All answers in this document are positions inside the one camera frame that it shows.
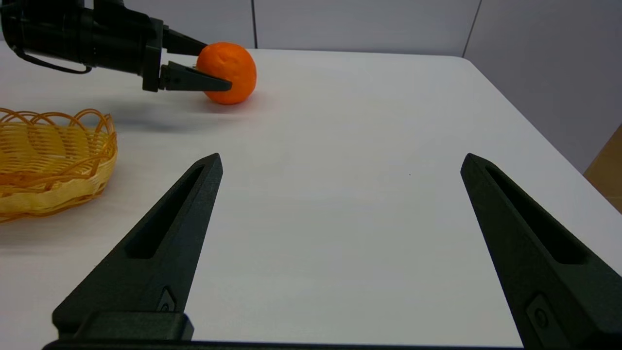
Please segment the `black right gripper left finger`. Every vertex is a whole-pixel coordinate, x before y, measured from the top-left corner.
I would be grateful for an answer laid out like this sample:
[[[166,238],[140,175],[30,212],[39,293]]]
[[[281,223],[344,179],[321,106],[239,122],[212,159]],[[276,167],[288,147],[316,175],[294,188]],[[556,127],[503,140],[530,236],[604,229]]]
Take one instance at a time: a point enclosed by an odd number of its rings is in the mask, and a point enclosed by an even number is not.
[[[59,335],[94,312],[182,312],[223,173],[217,153],[190,166],[56,307]]]

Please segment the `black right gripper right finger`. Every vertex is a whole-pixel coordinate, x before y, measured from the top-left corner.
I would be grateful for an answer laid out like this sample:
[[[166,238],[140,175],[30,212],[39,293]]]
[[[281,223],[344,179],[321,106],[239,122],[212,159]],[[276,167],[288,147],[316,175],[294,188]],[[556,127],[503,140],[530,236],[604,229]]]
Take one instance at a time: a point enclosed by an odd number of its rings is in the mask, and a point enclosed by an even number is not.
[[[461,177],[523,346],[620,348],[620,275],[492,162]]]

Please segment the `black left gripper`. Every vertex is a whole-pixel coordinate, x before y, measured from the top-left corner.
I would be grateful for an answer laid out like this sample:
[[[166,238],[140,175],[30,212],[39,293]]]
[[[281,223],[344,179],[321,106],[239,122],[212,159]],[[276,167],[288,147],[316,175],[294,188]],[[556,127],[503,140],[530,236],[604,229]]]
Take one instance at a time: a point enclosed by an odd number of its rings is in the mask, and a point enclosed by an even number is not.
[[[198,57],[208,44],[181,34],[159,18],[128,9],[122,0],[93,3],[93,66],[136,74],[145,91],[231,90],[228,80],[169,62],[162,65],[162,49]]]

